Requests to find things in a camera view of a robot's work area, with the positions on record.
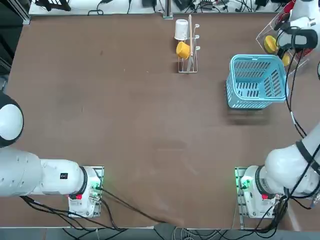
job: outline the black sticker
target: black sticker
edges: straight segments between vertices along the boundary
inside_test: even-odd
[[[60,173],[60,179],[68,179],[68,173]]]

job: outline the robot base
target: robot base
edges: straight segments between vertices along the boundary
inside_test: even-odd
[[[260,213],[258,211],[258,207],[254,207],[253,205],[253,198],[251,198],[250,192],[248,189],[242,189],[242,179],[248,173],[246,172],[248,167],[235,167],[235,182],[236,182],[236,190],[237,190],[237,203],[238,203],[238,210],[239,210],[239,220],[240,220],[240,228],[245,229],[245,217],[249,218],[262,218],[265,213]],[[273,219],[274,216],[272,215],[274,208],[270,209],[270,213],[267,214],[264,218],[266,219]]]
[[[240,180],[240,188],[243,191],[246,208],[249,218],[261,219],[268,209],[275,204],[276,198],[266,198],[260,194],[256,184],[256,171],[258,166],[250,166],[246,169],[243,177]],[[272,219],[274,206],[267,212],[264,218]]]
[[[87,172],[87,185],[81,198],[71,199],[68,197],[69,211],[77,213],[86,218],[99,217],[101,214],[102,191],[95,189],[95,187],[103,187],[104,170],[103,166],[83,166]],[[69,214],[72,218],[79,218],[79,216]]]

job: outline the brown table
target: brown table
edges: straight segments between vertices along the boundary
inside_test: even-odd
[[[7,89],[25,117],[14,146],[40,158],[103,165],[106,188],[158,219],[228,229],[235,167],[261,165],[269,151],[299,139],[284,103],[258,112],[227,107],[229,61],[262,53],[255,38],[272,17],[195,15],[201,50],[198,73],[190,75],[177,73],[175,21],[160,15],[34,18],[23,27]],[[320,120],[316,66],[298,74],[293,97],[307,131]],[[68,207],[65,196],[36,199]],[[155,224],[108,200],[118,226]],[[18,197],[1,198],[0,205],[3,227],[66,226]],[[320,229],[319,206],[291,207],[282,229]],[[109,224],[106,211],[98,221]]]

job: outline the yellow bowl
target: yellow bowl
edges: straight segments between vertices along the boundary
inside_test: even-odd
[[[183,41],[180,41],[175,50],[179,58],[187,59],[190,55],[190,46]]]
[[[264,45],[264,49],[269,54],[274,54],[277,50],[276,39],[271,35],[268,35],[265,37],[263,45]]]

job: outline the blue basket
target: blue basket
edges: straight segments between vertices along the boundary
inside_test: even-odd
[[[226,80],[228,105],[233,109],[263,109],[286,99],[286,71],[275,55],[235,55]]]

